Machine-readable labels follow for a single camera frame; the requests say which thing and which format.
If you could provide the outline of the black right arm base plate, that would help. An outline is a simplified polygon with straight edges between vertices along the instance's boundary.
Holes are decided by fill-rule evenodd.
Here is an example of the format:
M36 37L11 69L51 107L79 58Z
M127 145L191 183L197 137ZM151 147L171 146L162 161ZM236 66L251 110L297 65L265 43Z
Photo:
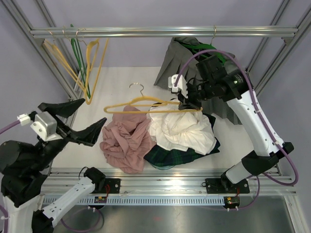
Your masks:
M202 183L202 186L206 188L208 194L249 194L249 184L246 179L231 184L224 181L221 178L206 178Z

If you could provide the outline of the yellow hanger of pink skirt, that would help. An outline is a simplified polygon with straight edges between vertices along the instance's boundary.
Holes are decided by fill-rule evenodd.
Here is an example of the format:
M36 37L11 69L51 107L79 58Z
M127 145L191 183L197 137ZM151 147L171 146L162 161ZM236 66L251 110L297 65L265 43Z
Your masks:
M115 105L109 105L104 107L104 112L108 114L148 114L148 113L183 113L183 112L201 112L203 108L199 109L184 109L184 110L152 110L152 111L111 111L110 109L123 107L123 106L131 106L131 107L159 107L159 106L167 106L167 105L179 105L176 101L165 101L159 98L146 96L143 94L144 86L140 83L131 83L128 88L132 87L133 85L141 86L140 96L132 99L129 102L124 102Z

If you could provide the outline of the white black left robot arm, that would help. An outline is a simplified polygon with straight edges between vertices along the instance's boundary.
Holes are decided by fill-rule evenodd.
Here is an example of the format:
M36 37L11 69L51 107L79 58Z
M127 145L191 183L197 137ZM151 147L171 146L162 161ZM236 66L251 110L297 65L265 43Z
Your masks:
M88 168L69 191L49 206L38 210L41 187L47 175L43 171L68 143L92 147L106 123L102 118L84 130L75 131L63 122L85 102L78 99L59 104L41 103L37 111L17 118L20 125L30 125L36 133L35 145L9 140L0 147L0 191L3 196L5 233L51 233L62 217L87 194L105 188L105 175Z

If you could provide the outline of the white skirt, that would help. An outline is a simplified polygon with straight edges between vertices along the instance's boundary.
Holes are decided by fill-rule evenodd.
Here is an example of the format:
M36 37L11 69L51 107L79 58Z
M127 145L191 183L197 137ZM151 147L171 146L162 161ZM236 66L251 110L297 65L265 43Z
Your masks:
M175 113L174 110L178 110L178 105L150 109L148 132L151 138L165 150L193 149L201 155L209 154L217 142L209 118L202 112Z

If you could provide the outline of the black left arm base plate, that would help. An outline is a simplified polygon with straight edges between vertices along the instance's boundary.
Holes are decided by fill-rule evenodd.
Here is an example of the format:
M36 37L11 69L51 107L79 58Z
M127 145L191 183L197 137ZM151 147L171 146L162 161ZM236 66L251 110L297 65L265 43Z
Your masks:
M106 178L102 193L106 194L119 194L121 188L121 179L119 178Z

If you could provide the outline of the yellow plastic hanger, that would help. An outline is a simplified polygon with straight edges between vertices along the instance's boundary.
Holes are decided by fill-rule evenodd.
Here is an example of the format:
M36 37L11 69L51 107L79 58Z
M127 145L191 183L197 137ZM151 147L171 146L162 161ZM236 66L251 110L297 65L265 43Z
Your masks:
M78 78L77 74L73 71L72 67L57 47L55 42L55 37L53 33L49 30L47 32L52 36L53 43L49 40L45 39L43 44L48 49L48 51L54 56L54 58L59 62L59 64L65 69L65 71L71 76L74 82L78 85L78 87L82 90L82 92L86 91L85 85L83 85L82 81Z

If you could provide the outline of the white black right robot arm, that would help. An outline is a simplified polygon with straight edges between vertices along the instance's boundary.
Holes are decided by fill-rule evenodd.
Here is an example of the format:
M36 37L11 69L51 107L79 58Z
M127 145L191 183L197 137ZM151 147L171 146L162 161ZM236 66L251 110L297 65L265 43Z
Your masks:
M204 100L219 97L232 109L244 126L253 150L220 177L225 192L232 192L238 183L252 176L266 175L282 158L289 160L294 150L276 133L262 110L245 71L230 54L223 52L224 63L212 50L212 56L197 63L201 80L198 85L185 81L182 73L169 78L172 92L178 94L179 109L198 110Z

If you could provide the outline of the pink pleated skirt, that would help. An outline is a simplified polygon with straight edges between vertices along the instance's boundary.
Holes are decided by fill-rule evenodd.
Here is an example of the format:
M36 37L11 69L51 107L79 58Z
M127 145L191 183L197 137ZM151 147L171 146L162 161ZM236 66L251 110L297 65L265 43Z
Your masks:
M150 119L140 110L125 106L122 114L114 114L102 129L100 149L106 162L124 173L136 174L144 169L144 156L156 145L148 129Z

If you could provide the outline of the green hanger of plaid skirt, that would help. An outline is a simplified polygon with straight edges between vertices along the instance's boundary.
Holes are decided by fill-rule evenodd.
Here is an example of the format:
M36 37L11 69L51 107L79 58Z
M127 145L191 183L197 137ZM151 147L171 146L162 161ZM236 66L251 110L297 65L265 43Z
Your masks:
M84 62L84 58L83 58L83 54L82 54L82 50L80 46L80 41L75 38L71 38L71 39L68 38L68 40L70 40L71 48L73 50L76 61L78 63L78 68L79 68L80 75L81 75L80 76L81 80L79 80L79 82L83 84L83 88L87 87L86 95L87 97L90 98L91 97L90 88L89 88L89 85L86 85L86 64Z

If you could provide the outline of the green navy plaid skirt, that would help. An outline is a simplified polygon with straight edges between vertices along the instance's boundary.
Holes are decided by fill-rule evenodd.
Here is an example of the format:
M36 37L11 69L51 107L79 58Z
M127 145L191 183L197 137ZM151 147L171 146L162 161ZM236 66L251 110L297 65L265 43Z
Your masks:
M219 153L220 142L216 139L216 144L212 151L208 154L202 155L197 153L194 149L188 148L187 151L181 150L165 150L158 145L155 145L145 156L144 160L148 163L172 163L175 166L191 163L194 160L203 158L205 156Z

